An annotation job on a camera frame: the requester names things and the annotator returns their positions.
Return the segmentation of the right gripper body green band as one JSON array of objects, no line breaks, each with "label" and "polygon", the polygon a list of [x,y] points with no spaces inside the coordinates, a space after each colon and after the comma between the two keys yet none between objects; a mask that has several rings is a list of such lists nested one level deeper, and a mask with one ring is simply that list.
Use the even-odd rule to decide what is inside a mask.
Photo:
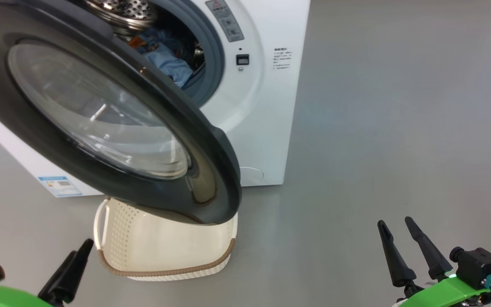
[{"label": "right gripper body green band", "polygon": [[392,276],[395,287],[405,288],[405,299],[394,307],[481,307],[491,304],[491,290],[482,282],[486,275],[457,275],[420,289],[415,275]]}]

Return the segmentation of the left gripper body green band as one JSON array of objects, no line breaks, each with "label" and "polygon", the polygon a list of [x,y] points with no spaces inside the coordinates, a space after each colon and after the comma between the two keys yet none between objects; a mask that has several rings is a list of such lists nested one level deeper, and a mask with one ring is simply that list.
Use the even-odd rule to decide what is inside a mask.
[{"label": "left gripper body green band", "polygon": [[0,307],[50,307],[39,297],[12,287],[0,286]]}]

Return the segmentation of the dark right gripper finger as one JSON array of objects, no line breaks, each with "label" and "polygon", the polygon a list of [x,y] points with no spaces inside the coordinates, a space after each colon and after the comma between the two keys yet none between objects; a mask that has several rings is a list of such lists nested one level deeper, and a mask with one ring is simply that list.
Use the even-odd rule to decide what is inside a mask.
[{"label": "dark right gripper finger", "polygon": [[413,284],[416,274],[403,260],[403,257],[394,244],[393,234],[383,220],[378,221],[377,227],[393,286],[407,287]]},{"label": "dark right gripper finger", "polygon": [[428,265],[428,274],[432,280],[448,278],[446,273],[452,271],[452,265],[439,251],[429,237],[420,229],[412,217],[404,218],[411,237],[419,245],[425,262]]}]

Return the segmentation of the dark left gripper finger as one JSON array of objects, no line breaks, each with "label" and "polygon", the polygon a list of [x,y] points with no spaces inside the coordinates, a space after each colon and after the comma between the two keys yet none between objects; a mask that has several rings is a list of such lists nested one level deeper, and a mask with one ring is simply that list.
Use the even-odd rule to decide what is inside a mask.
[{"label": "dark left gripper finger", "polygon": [[75,298],[93,246],[94,241],[86,239],[78,251],[74,253],[60,280],[61,299]]},{"label": "dark left gripper finger", "polygon": [[68,254],[38,294],[39,299],[52,307],[64,307],[75,298],[78,286],[73,279],[75,274],[71,272],[71,268],[74,265],[76,253],[72,251]]}]

